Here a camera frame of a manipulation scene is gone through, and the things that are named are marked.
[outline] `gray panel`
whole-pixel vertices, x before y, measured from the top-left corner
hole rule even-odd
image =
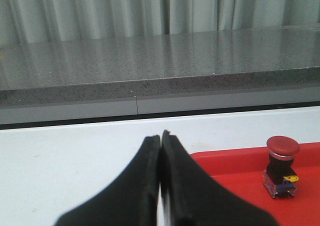
[[[230,90],[224,92],[137,97],[138,113],[151,114],[320,101],[320,86],[294,89]]]
[[[320,66],[319,44],[320,24],[11,45],[0,90],[298,71]]]
[[[136,99],[0,109],[0,125],[55,120],[136,115]]]

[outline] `black strip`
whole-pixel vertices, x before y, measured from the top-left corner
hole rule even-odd
[[[110,117],[80,118],[80,119],[67,119],[67,120],[55,120],[55,121],[44,121],[44,122],[11,123],[11,124],[0,125],[0,130],[59,126],[59,125],[78,125],[78,124],[114,122],[114,121],[124,121],[124,120],[155,119],[155,118],[167,118],[167,117],[178,117],[178,116],[223,114],[223,113],[247,112],[247,111],[250,112],[250,111],[261,111],[261,110],[292,109],[292,108],[313,107],[313,106],[320,106],[320,101],[246,106],[246,107],[215,108],[215,109],[202,109],[202,110],[177,111],[177,112],[161,112],[161,113],[148,113],[148,114],[138,114],[138,115],[135,114],[135,115],[110,116]]]

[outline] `granite countertop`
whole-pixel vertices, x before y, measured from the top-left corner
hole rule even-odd
[[[0,107],[320,83],[320,24],[10,45]]]

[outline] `white table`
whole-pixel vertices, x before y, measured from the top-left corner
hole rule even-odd
[[[275,135],[320,142],[320,106],[0,130],[0,225],[53,225],[165,129],[189,153],[263,147]]]

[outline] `black foam pad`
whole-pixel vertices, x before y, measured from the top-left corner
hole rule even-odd
[[[159,152],[160,137],[146,137],[129,165],[108,187],[62,215],[55,225],[156,226]]]
[[[163,133],[160,154],[161,192],[171,226],[278,225],[269,213],[214,181],[168,131]]]

